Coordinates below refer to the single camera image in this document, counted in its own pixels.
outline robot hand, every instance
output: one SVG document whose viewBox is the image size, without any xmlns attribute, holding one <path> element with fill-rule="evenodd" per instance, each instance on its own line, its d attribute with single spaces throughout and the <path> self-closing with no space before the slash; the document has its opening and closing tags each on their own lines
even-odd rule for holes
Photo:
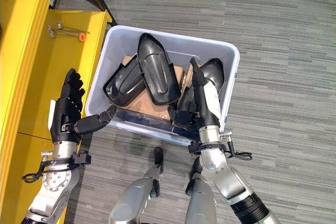
<svg viewBox="0 0 336 224">
<path fill-rule="evenodd" d="M 85 93 L 85 90 L 81 89 L 82 85 L 80 74 L 71 68 L 65 77 L 60 98 L 55 104 L 53 123 L 50 128 L 53 143 L 80 142 L 81 135 L 73 130 L 73 125 L 81 118 L 82 96 Z"/>
<path fill-rule="evenodd" d="M 105 127 L 117 109 L 112 105 L 101 114 L 81 119 L 81 98 L 85 93 L 82 85 L 80 75 L 70 69 L 60 98 L 55 102 L 50 127 L 54 148 L 52 152 L 41 153 L 42 160 L 37 173 L 22 177 L 27 183 L 43 177 L 41 189 L 28 208 L 23 224 L 56 223 L 79 180 L 77 167 L 91 163 L 91 156 L 87 151 L 77 152 L 82 135 Z"/>
</svg>

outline black plastic part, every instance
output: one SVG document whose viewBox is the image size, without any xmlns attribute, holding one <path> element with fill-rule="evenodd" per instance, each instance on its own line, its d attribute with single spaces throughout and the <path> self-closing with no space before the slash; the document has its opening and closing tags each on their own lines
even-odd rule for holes
<svg viewBox="0 0 336 224">
<path fill-rule="evenodd" d="M 36 220 L 32 220 L 30 218 L 24 218 L 21 222 L 21 224 L 45 224 L 44 222 L 39 222 Z"/>
<path fill-rule="evenodd" d="M 221 60 L 214 58 L 200 67 L 207 81 L 211 81 L 219 94 L 225 81 L 224 68 Z M 190 86 L 184 90 L 178 108 L 168 110 L 171 120 L 187 131 L 198 133 L 198 127 L 193 120 L 193 114 L 197 112 L 194 98 L 194 87 Z"/>
<path fill-rule="evenodd" d="M 200 155 L 201 151 L 205 149 L 219 149 L 222 152 L 226 151 L 226 146 L 221 143 L 199 143 L 196 140 L 191 141 L 191 144 L 188 145 L 188 150 L 190 154 Z"/>
<path fill-rule="evenodd" d="M 155 105 L 167 105 L 181 95 L 174 66 L 169 63 L 163 45 L 150 34 L 139 40 L 138 61 L 143 81 Z"/>
<path fill-rule="evenodd" d="M 191 172 L 190 172 L 190 175 L 189 175 L 189 179 L 190 179 L 190 180 L 193 178 L 193 176 L 194 176 L 195 173 L 199 173 L 199 174 L 201 174 L 201 172 L 202 172 L 202 170 L 203 170 L 203 168 L 202 168 L 202 166 L 201 166 L 201 164 L 200 164 L 200 159 L 199 159 L 199 158 L 200 158 L 200 157 L 198 156 L 198 157 L 195 159 L 194 163 L 193 163 L 193 168 L 192 168 L 192 170 L 191 170 Z"/>
<path fill-rule="evenodd" d="M 134 56 L 125 66 L 120 64 L 103 89 L 116 105 L 129 105 L 145 89 L 137 57 Z"/>
<path fill-rule="evenodd" d="M 255 193 L 231 205 L 231 208 L 242 224 L 257 223 L 269 213 L 267 207 Z"/>
<path fill-rule="evenodd" d="M 160 184 L 156 179 L 153 180 L 153 187 L 150 192 L 151 198 L 158 198 L 160 196 Z"/>
<path fill-rule="evenodd" d="M 160 147 L 154 148 L 154 163 L 160 166 L 160 174 L 163 173 L 163 151 Z"/>
<path fill-rule="evenodd" d="M 89 165 L 91 164 L 91 155 L 88 151 L 80 150 L 78 154 L 73 154 L 72 161 L 75 165 Z"/>
<path fill-rule="evenodd" d="M 82 118 L 74 124 L 73 129 L 80 135 L 98 131 L 104 128 L 112 120 L 116 110 L 117 107 L 112 105 L 100 115 L 96 114 Z"/>
<path fill-rule="evenodd" d="M 196 120 L 197 128 L 200 129 L 207 125 L 220 126 L 219 119 L 209 109 L 206 104 L 204 85 L 207 84 L 207 79 L 204 77 L 202 70 L 198 67 L 195 58 L 190 60 L 193 66 L 193 87 L 194 97 L 197 111 L 201 114 Z"/>
</svg>

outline silver robot arm segment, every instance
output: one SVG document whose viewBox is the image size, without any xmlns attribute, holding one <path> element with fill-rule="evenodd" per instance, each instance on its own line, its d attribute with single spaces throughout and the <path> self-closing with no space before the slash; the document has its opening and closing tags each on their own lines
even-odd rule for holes
<svg viewBox="0 0 336 224">
<path fill-rule="evenodd" d="M 54 148 L 52 152 L 42 152 L 37 173 L 22 177 L 27 183 L 43 177 L 41 189 L 28 208 L 22 224 L 55 224 L 58 221 L 72 189 L 78 183 L 78 167 L 91 163 L 91 156 L 87 151 L 77 153 L 81 136 L 105 127 L 115 114 L 117 107 L 112 105 L 101 114 L 81 119 L 81 98 L 85 93 L 82 85 L 80 74 L 70 69 L 60 98 L 50 104 L 48 125 Z"/>
<path fill-rule="evenodd" d="M 212 139 L 217 142 L 220 139 L 219 129 L 212 128 L 209 134 L 203 133 L 203 135 L 206 135 L 206 138 L 201 138 L 201 142 L 210 143 L 212 141 L 208 140 Z M 215 186 L 242 224 L 280 224 L 246 179 L 237 169 L 231 168 L 227 164 L 226 157 L 221 150 L 217 148 L 203 150 L 199 161 L 202 167 L 212 171 Z"/>
</svg>

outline white label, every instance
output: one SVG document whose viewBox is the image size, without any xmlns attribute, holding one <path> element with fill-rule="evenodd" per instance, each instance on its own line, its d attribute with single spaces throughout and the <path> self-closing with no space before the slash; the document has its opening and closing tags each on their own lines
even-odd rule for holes
<svg viewBox="0 0 336 224">
<path fill-rule="evenodd" d="M 215 85 L 209 81 L 204 85 L 205 100 L 208 109 L 220 120 L 220 105 Z"/>
<path fill-rule="evenodd" d="M 56 101 L 50 100 L 49 117 L 48 117 L 48 129 L 49 130 L 51 129 L 51 125 L 53 124 L 52 120 L 54 119 L 55 104 L 56 104 Z"/>
</svg>

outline black robotic finger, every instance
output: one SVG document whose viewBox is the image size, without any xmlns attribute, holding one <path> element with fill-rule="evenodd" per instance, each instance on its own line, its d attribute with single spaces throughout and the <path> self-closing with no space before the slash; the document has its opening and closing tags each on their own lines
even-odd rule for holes
<svg viewBox="0 0 336 224">
<path fill-rule="evenodd" d="M 84 89 L 80 89 L 78 91 L 78 94 L 79 94 L 80 97 L 82 97 L 85 94 L 85 90 Z"/>
<path fill-rule="evenodd" d="M 117 107 L 115 105 L 112 105 L 106 111 L 100 114 L 82 118 L 74 124 L 73 129 L 80 135 L 100 130 L 104 128 L 112 120 L 116 110 Z"/>
<path fill-rule="evenodd" d="M 64 85 L 67 83 L 69 83 L 75 90 L 79 90 L 83 85 L 83 82 L 80 79 L 80 74 L 77 73 L 73 68 L 71 68 L 67 73 Z"/>
</svg>

